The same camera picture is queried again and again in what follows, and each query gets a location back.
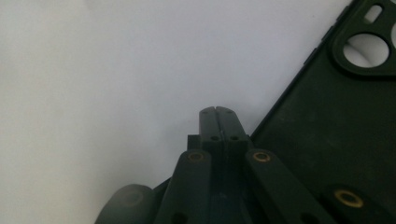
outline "white surface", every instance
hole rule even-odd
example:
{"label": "white surface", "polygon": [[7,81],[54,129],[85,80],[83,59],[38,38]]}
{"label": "white surface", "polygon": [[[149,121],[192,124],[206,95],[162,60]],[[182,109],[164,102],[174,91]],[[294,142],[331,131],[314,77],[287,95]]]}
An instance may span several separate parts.
{"label": "white surface", "polygon": [[205,107],[252,133],[348,2],[3,0],[0,223],[93,223]]}

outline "brass insert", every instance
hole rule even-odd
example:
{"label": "brass insert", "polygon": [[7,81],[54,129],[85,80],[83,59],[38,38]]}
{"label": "brass insert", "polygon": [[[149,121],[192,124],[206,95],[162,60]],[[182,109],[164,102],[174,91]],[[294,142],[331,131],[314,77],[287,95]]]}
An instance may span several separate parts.
{"label": "brass insert", "polygon": [[253,158],[256,161],[267,162],[271,160],[270,155],[265,152],[256,152],[253,154]]}
{"label": "brass insert", "polygon": [[358,195],[346,189],[338,189],[334,192],[334,196],[338,201],[346,206],[361,208],[364,206],[364,202]]}
{"label": "brass insert", "polygon": [[201,161],[204,159],[204,154],[201,152],[192,152],[188,156],[189,161]]}

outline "screw hole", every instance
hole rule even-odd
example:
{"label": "screw hole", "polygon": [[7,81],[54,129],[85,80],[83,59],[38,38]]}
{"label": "screw hole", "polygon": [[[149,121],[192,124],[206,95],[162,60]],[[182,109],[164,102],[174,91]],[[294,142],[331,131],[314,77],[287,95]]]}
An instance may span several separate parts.
{"label": "screw hole", "polygon": [[174,213],[172,215],[172,224],[186,224],[189,219],[182,213]]}
{"label": "screw hole", "polygon": [[319,224],[318,218],[309,213],[301,213],[300,220],[305,224]]}
{"label": "screw hole", "polygon": [[121,197],[121,203],[126,207],[133,207],[140,204],[143,201],[143,194],[140,191],[132,190],[126,192]]}
{"label": "screw hole", "polygon": [[190,161],[201,161],[204,159],[204,154],[200,152],[192,152],[188,156]]}
{"label": "screw hole", "polygon": [[256,153],[253,154],[253,158],[256,161],[262,161],[262,162],[266,162],[266,161],[271,160],[270,155],[268,155],[265,152],[256,152]]}

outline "dark green plastic part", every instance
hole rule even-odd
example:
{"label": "dark green plastic part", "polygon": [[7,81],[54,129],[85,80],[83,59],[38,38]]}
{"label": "dark green plastic part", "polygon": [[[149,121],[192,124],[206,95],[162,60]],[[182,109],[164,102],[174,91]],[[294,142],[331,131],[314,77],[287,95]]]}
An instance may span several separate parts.
{"label": "dark green plastic part", "polygon": [[[373,5],[383,10],[367,24],[363,18]],[[256,147],[274,152],[317,198],[329,196],[329,186],[342,184],[370,199],[365,206],[377,203],[393,218],[396,48],[390,31],[395,22],[396,4],[390,0],[354,1],[252,135]],[[346,41],[364,33],[389,45],[389,57],[378,67],[361,68],[344,56]],[[334,213],[343,220],[375,217],[375,210],[351,213],[347,206],[329,207],[337,207]]]}
{"label": "dark green plastic part", "polygon": [[[268,152],[271,160],[261,163],[254,154],[261,151],[254,148],[232,110],[204,109],[200,134],[189,136],[188,150],[171,179],[154,190],[121,189],[96,223],[335,223],[274,154]],[[130,201],[131,193],[144,197],[132,197],[131,206],[123,203]]]}

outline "phone case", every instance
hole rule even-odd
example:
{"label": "phone case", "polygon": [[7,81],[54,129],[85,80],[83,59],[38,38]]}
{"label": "phone case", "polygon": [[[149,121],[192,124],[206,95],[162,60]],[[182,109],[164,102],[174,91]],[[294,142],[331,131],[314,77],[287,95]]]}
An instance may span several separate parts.
{"label": "phone case", "polygon": [[[372,6],[382,10],[368,22]],[[396,223],[395,23],[390,0],[352,2],[251,136],[345,222]],[[348,60],[344,45],[361,34],[386,43],[384,63]]]}

